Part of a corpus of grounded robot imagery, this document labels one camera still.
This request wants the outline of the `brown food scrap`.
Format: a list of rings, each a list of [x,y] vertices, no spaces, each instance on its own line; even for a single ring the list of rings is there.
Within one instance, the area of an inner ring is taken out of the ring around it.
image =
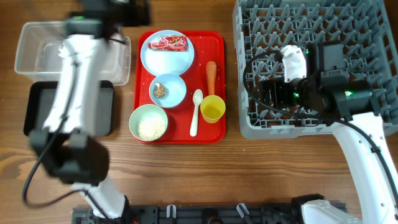
[[[157,98],[162,98],[165,96],[165,94],[166,94],[166,87],[159,82],[155,83],[154,96]]]

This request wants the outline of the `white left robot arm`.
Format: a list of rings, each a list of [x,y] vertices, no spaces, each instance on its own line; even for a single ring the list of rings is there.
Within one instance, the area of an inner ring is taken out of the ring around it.
[[[128,198],[108,176],[109,152],[95,139],[99,74],[121,27],[150,24],[148,1],[83,1],[63,22],[65,61],[50,113],[30,146],[51,177],[80,193],[101,223],[132,223]]]

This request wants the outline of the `red snack wrapper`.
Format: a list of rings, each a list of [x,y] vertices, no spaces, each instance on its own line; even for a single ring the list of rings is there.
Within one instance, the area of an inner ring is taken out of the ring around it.
[[[149,42],[147,46],[155,51],[185,52],[188,49],[185,35],[162,35]]]

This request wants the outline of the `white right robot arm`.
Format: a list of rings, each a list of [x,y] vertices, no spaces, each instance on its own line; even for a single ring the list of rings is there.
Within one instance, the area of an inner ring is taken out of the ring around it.
[[[397,170],[381,109],[368,82],[349,79],[342,43],[288,45],[271,55],[283,64],[284,76],[259,82],[249,96],[278,113],[301,106],[305,118],[329,123],[356,187],[361,222],[396,223]]]

